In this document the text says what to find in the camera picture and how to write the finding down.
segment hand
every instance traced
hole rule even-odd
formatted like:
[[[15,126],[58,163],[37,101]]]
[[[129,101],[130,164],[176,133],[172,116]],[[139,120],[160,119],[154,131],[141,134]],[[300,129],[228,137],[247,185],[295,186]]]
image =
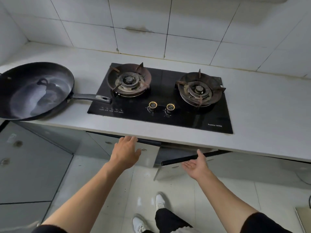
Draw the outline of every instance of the hand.
[[[121,137],[115,144],[109,162],[119,165],[123,170],[132,167],[142,153],[141,149],[135,151],[137,141],[138,139],[134,136]]]
[[[190,177],[198,180],[200,176],[203,176],[204,173],[209,173],[210,170],[208,169],[204,154],[199,149],[196,152],[198,154],[197,159],[182,162],[181,165]]]

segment shoe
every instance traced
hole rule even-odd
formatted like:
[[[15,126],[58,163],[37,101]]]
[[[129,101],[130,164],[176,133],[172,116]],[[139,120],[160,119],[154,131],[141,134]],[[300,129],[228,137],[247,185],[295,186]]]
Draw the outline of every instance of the shoe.
[[[163,196],[164,196],[164,194],[162,192],[158,192],[155,196],[155,209],[156,209],[156,211],[158,211],[160,208],[166,208]]]
[[[132,226],[133,226],[134,233],[143,233],[144,231],[149,230],[144,218],[139,214],[135,214],[133,216]]]

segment black frying pan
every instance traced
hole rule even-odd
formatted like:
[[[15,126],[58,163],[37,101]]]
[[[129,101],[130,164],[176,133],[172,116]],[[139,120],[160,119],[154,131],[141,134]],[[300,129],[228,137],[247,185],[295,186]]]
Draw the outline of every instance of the black frying pan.
[[[75,79],[64,66],[35,62],[10,69],[0,75],[0,118],[30,121],[52,116],[71,99],[111,104],[108,97],[74,94]]]

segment black pants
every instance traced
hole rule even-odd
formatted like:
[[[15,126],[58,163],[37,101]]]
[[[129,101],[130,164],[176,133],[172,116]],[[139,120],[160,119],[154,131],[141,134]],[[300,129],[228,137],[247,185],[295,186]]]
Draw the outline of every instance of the black pants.
[[[160,208],[155,213],[155,223],[157,228],[160,230],[160,233],[170,233],[172,231],[176,231],[178,228],[192,227],[189,223],[173,214],[167,208]]]

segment countertop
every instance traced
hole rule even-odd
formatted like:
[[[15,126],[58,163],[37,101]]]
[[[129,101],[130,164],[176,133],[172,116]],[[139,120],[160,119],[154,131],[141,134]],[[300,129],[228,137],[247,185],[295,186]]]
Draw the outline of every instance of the countertop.
[[[222,78],[234,134],[87,114],[90,101],[75,101],[55,117],[32,123],[311,160],[311,80],[32,42],[0,72],[36,61],[67,67],[75,77],[75,92],[93,94],[112,62],[181,72],[201,69]]]

